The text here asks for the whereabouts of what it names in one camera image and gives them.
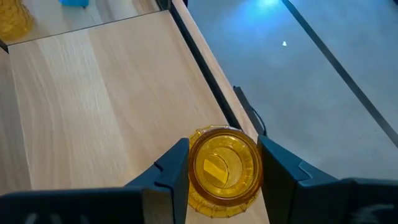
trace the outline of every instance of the concrete floor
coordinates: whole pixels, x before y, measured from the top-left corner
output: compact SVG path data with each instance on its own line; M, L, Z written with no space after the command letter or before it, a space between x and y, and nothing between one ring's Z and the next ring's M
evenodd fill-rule
M398 7L292 3L397 130ZM189 0L188 8L271 139L337 178L398 179L398 148L280 0Z

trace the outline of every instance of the wooden surface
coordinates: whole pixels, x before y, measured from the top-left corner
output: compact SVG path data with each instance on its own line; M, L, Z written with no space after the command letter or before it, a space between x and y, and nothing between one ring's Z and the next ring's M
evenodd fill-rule
M122 186L226 123L168 11L9 51L32 189Z
M23 2L35 17L35 27L26 37L7 44L48 37L159 10L155 0L90 0L85 9L62 6L58 0Z
M215 77L233 113L238 119L243 131L253 139L257 140L258 134L254 129L252 122L250 122L250 119L248 118L246 112L244 111L242 105L236 97L231 85L229 84L229 81L225 77L225 74L223 73L220 65L218 64L209 46L207 45L204 37L200 33L199 28L195 24L195 21L192 19L192 16L188 12L188 9L183 4L182 0L173 0L173 3L177 12L180 14L182 21L187 27L189 33L191 34L192 39L195 41L200 53L205 59L207 65L209 66L210 71ZM189 223L269 223L266 206L264 205L264 200L262 197L262 192L259 193L258 199L245 213L229 219L207 220L203 216L198 216L191 207L188 208L187 216L190 217Z
M0 195L29 190L21 121L9 55L0 49Z

